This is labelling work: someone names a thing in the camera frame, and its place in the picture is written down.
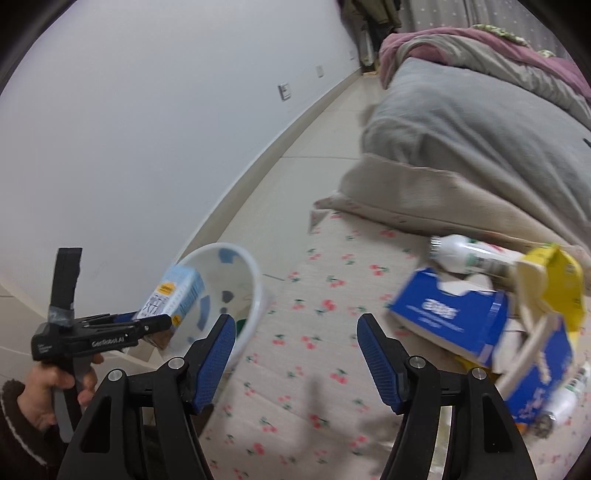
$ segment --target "pink blanket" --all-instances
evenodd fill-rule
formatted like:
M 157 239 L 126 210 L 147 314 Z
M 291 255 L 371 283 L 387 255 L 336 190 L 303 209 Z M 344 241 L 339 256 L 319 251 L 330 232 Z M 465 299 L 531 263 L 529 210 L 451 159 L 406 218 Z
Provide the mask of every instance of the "pink blanket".
M 585 80 L 583 74 L 572 61 L 558 57 L 547 59 L 531 48 L 521 47 L 511 43 L 508 40 L 497 37 L 492 33 L 477 30 L 475 28 L 440 27 L 422 30 L 420 32 L 391 34 L 388 38 L 386 38 L 386 40 L 384 40 L 379 51 L 379 56 L 382 63 L 380 78 L 384 88 L 388 87 L 388 83 L 391 80 L 391 75 L 389 75 L 388 72 L 398 49 L 405 42 L 412 40 L 413 38 L 416 38 L 420 35 L 429 34 L 459 35 L 461 37 L 479 40 L 490 46 L 497 53 L 500 53 L 509 59 L 538 67 L 539 69 L 544 70 L 555 77 L 558 77 L 564 83 L 571 86 L 575 92 L 583 95 L 587 100 L 591 100 L 591 87 L 589 87 L 589 84 Z M 423 60 L 446 64 L 445 56 L 438 52 L 436 47 L 421 46 L 415 48 L 413 51 L 415 51 L 414 54 L 411 52 L 410 56 L 418 56 Z

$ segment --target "blue gripper pad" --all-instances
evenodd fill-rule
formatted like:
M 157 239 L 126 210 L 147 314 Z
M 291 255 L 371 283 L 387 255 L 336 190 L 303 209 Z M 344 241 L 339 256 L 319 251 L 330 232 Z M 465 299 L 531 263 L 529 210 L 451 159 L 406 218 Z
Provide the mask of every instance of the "blue gripper pad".
M 374 378 L 379 396 L 388 407 L 392 408 L 394 413 L 398 414 L 403 404 L 398 394 L 398 375 L 390 364 L 378 338 L 370 328 L 365 315 L 357 322 L 357 341 L 371 376 Z
M 228 316 L 222 331 L 207 353 L 207 357 L 197 373 L 195 398 L 193 399 L 193 408 L 196 413 L 201 412 L 203 407 L 212 402 L 230 353 L 232 353 L 234 341 L 236 341 L 236 322 L 232 317 Z

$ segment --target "person's hand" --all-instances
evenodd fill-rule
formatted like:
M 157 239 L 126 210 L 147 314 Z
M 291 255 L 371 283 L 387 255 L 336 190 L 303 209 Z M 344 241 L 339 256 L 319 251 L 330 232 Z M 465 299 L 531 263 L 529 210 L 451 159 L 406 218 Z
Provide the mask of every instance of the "person's hand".
M 94 364 L 101 364 L 103 361 L 103 356 L 99 353 L 92 358 Z M 91 368 L 82 381 L 84 390 L 78 394 L 78 403 L 82 407 L 87 407 L 92 400 L 97 381 L 96 373 Z M 67 390 L 74 384 L 74 377 L 55 365 L 37 363 L 25 380 L 25 390 L 17 398 L 18 408 L 31 425 L 43 431 L 57 423 L 51 405 L 51 388 Z

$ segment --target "curtain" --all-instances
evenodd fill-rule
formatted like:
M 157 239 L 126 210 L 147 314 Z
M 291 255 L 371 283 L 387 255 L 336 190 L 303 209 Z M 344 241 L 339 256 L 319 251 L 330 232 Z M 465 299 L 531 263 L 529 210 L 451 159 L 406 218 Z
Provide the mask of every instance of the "curtain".
M 496 25 L 523 37 L 535 50 L 551 50 L 569 59 L 558 38 L 518 0 L 402 0 L 401 32 L 435 27 L 467 28 L 477 23 Z

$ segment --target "white wall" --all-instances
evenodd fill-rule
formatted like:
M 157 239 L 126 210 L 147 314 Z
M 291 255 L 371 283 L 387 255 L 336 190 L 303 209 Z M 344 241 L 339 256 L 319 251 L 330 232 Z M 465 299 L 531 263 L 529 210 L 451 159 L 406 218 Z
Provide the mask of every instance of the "white wall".
M 83 247 L 76 313 L 138 308 L 353 48 L 336 0 L 78 0 L 0 96 L 0 283 L 43 314 Z

